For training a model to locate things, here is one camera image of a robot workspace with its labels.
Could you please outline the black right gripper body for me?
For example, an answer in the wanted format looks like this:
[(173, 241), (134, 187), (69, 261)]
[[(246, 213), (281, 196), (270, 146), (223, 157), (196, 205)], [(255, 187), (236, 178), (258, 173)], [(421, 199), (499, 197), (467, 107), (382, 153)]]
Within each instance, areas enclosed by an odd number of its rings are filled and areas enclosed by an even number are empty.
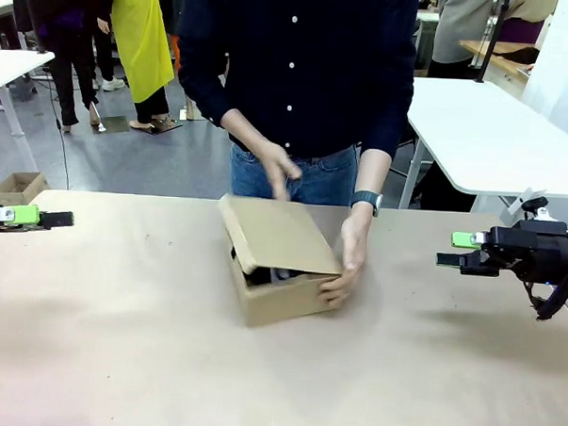
[(488, 264), (510, 270), (531, 284), (556, 286), (568, 272), (568, 228), (560, 221), (521, 220), (512, 227), (487, 230), (481, 249)]

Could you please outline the person's left hand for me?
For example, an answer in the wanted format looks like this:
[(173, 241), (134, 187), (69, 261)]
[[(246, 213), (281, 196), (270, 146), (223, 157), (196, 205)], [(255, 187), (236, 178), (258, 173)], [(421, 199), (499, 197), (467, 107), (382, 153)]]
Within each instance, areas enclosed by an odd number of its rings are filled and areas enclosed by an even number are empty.
[(360, 278), (367, 258), (367, 237), (372, 215), (372, 205), (358, 202), (353, 205), (342, 224), (343, 273), (320, 287), (320, 299), (330, 308), (339, 308)]

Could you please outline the person's right hand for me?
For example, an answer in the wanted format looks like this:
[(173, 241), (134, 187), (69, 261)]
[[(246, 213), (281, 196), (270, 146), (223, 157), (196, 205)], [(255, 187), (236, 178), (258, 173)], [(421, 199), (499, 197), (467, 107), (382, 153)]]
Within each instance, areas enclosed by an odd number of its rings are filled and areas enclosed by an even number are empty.
[(266, 177), (272, 188), (272, 196), (277, 201), (288, 201), (287, 181), (289, 179), (299, 180), (301, 169), (281, 146), (267, 139), (255, 142), (251, 151), (264, 166)]

